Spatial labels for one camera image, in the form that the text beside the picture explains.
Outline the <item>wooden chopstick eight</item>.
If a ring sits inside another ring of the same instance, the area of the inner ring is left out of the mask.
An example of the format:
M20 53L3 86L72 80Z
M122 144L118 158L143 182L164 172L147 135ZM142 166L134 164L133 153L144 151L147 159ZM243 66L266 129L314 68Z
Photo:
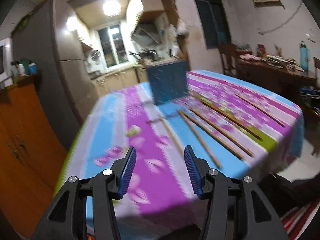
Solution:
M244 100L244 102L250 104L251 106L255 107L256 109L258 109L259 111L261 111L262 113L264 113L266 116L268 116L269 118L271 118L272 120L274 120L277 124L279 124L281 127L284 127L285 125L278 119L276 118L274 115L268 113L267 111L265 111L262 107L258 106L257 104L249 101L248 99L244 98L243 96L236 94L236 96L238 98L240 98L241 100Z

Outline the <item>dark curtained window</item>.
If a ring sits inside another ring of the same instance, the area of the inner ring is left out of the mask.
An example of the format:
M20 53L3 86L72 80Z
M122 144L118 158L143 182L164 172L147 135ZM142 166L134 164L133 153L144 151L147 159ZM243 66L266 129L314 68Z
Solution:
M221 0L195 0L207 49L229 44L231 36Z

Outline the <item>wooden chopstick six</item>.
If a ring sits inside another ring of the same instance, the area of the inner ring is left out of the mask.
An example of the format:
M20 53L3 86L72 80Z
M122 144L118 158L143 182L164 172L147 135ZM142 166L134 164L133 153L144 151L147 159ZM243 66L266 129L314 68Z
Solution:
M232 141L234 144L236 144L239 148L241 148L244 152L246 152L250 157L254 157L254 153L249 150L246 146L242 145L240 142L238 142L235 137L229 135L227 131L223 128L220 128L215 123L211 122L208 118L200 114L197 110L194 110L192 108L189 109L191 112L196 114L199 118L201 118L203 121L205 121L207 124L218 130L221 134L223 134L225 137L227 137L230 141Z

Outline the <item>white hanging plastic bag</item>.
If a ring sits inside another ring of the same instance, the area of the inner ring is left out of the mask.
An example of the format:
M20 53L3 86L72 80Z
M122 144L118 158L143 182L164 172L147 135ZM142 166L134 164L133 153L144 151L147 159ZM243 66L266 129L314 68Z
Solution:
M187 36L189 33L188 25L180 18L178 19L178 22L177 22L176 32L178 35L181 35L181 36Z

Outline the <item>wooden chopstick seven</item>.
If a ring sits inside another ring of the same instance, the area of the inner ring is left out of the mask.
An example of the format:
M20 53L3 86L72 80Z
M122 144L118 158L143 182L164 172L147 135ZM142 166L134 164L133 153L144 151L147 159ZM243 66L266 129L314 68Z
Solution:
M225 113L224 111L222 111L221 109L217 108L216 106L214 106L212 103L207 102L206 100L200 98L200 101L207 107L209 107L210 109L216 111L217 113L221 114L222 116L224 116L225 118L227 118L228 120L231 120L233 123L237 124L238 126L240 126L241 128L243 128L244 130L246 130L247 132L249 132L251 135L253 135L255 138L257 138L258 140L262 141L262 137L257 134L255 131L253 131L253 129L245 126L242 122L240 122L239 120L237 120L235 117L233 117L232 115Z

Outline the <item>grey refrigerator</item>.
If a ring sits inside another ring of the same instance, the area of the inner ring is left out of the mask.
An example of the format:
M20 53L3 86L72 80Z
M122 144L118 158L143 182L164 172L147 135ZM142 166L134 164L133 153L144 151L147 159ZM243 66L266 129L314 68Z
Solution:
M13 58L30 60L41 76L39 98L61 145L70 149L99 96L86 70L76 13L63 0L44 0L11 33Z

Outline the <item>white microwave oven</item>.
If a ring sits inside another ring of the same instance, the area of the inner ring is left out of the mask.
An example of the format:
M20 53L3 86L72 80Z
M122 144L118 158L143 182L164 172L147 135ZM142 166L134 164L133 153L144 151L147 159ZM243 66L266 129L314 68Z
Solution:
M0 82L1 82L1 89L4 89L7 86L13 84L12 81L12 72L11 72L11 62L12 62L12 46L11 46L11 39L5 38L1 40L1 47L0 47Z

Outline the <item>wooden chopstick four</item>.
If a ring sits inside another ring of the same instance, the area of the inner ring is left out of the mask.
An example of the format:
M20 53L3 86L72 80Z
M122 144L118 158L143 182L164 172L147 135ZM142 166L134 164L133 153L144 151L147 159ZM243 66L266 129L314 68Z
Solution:
M195 137L197 137L197 139L199 140L199 142L203 146L203 148L206 150L206 152L210 155L210 157L211 157L212 161L215 163L215 165L218 168L221 168L222 167L221 163L219 162L217 157L214 155L214 153L211 151L211 149L208 147L206 142L202 139L202 137L200 136L199 132L195 129L193 124L195 124L196 126L198 126L201 129L203 129L205 132L207 132L207 129L200 122L198 122L195 118L188 115L184 111L178 110L178 113L183 118L183 120L186 122L186 124L189 126L191 131L194 133Z

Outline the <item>dark wooden side table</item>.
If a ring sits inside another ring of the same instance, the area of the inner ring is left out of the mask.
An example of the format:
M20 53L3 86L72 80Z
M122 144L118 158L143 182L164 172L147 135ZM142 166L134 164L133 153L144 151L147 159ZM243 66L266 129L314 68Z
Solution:
M313 72L293 72L271 66L264 61L238 59L236 73L239 79L280 95L293 94L302 87L317 85L317 77Z

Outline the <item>wooden chopstick three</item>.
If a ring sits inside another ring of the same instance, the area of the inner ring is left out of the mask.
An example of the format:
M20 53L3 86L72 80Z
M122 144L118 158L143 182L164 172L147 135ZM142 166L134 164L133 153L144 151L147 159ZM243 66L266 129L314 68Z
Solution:
M175 144L176 148L178 149L180 155L183 156L184 155L184 148L183 148L182 144L180 143L180 140L177 137L177 135L175 134L174 130L171 128L171 126L169 125L167 120L164 118L164 116L159 115L158 117L159 117L161 123L163 124L164 128L166 129L169 137L174 142L174 144Z

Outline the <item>blue perforated utensil holder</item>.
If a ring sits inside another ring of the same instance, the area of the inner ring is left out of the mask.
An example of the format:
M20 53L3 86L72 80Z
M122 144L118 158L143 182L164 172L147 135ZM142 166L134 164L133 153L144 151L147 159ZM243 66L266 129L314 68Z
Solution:
M161 105L188 94L186 61L176 60L146 68L155 105Z

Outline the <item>beige kitchen base cabinets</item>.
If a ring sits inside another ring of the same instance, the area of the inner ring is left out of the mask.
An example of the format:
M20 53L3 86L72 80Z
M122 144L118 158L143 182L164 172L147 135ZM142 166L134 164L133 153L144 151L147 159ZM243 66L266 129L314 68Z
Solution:
M147 82L146 69L142 66L129 66L108 72L92 80L99 97L106 94Z

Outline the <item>orange wooden cabinet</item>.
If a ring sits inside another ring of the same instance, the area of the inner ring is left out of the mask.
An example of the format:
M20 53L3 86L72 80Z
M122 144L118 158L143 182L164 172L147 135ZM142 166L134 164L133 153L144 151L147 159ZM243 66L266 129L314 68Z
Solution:
M1 210L29 238L52 201L67 155L40 104L34 79L1 91Z

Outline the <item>wooden chair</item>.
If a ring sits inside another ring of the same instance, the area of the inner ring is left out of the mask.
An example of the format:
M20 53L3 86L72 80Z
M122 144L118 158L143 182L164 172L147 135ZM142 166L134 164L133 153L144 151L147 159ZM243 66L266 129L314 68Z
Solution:
M222 63L222 71L224 75L236 77L237 53L235 44L218 45L220 59Z

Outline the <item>white medicine bottle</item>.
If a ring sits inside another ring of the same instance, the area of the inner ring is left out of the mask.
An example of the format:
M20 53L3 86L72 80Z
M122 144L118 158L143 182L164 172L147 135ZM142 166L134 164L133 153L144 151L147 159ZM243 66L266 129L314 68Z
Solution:
M18 72L20 76L25 76L25 67L23 64L18 65Z

